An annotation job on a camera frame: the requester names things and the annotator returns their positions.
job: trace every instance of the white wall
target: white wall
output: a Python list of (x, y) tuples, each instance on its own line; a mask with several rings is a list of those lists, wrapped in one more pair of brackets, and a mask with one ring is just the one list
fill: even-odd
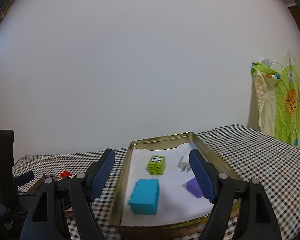
[(281, 0), (16, 0), (0, 25), (15, 159), (257, 119), (252, 60), (300, 58)]

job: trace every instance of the tray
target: tray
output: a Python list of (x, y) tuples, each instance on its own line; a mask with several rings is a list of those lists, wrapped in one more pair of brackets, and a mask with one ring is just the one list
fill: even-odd
[[(176, 224), (149, 226), (149, 227), (127, 227), (121, 226), (121, 218), (123, 205), (125, 201), (125, 193), (129, 176), (130, 162), (133, 149), (148, 149), (148, 150), (166, 150), (176, 148), (179, 145), (193, 141), (205, 159), (213, 163), (219, 172), (227, 173), (232, 179), (240, 179), (239, 176), (206, 144), (204, 144), (194, 133), (187, 132), (175, 135), (161, 136), (130, 143), (129, 150), (123, 163), (123, 167), (118, 180), (116, 193), (114, 196), (111, 224), (116, 228), (118, 233), (124, 239), (172, 239), (191, 235), (202, 230), (203, 225), (207, 222), (209, 215), (184, 221)], [(234, 202), (231, 218), (238, 215), (240, 202)]]

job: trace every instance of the orange basketball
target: orange basketball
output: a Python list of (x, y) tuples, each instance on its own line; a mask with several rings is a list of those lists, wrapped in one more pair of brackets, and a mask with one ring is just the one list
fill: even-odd
[(296, 115), (297, 110), (297, 91), (295, 89), (290, 89), (286, 95), (286, 100), (284, 102), (286, 110), (291, 117)]

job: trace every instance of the green toy block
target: green toy block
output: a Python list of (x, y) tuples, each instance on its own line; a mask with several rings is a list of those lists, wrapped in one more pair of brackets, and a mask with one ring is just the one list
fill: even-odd
[(148, 163), (148, 172), (150, 175), (162, 175), (166, 167), (166, 157), (153, 155)]

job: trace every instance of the table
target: table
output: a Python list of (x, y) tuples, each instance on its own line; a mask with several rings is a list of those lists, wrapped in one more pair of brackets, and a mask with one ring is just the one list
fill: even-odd
[[(278, 219), (283, 240), (290, 240), (300, 230), (300, 150), (271, 136), (233, 124), (201, 132), (198, 137), (214, 150), (243, 180), (257, 177), (262, 182)], [(128, 148), (114, 150), (114, 168), (92, 209), (100, 228), (109, 240), (120, 239), (108, 222), (115, 186)], [(14, 176), (33, 171), (35, 180), (42, 174), (58, 175), (64, 170), (75, 174), (85, 171), (103, 152), (69, 155), (27, 155), (13, 167)], [(34, 181), (20, 187), (27, 191)], [(236, 219), (230, 220), (224, 240), (232, 238)], [(68, 220), (72, 239), (79, 239), (75, 221)], [(199, 234), (181, 239), (196, 239)]]

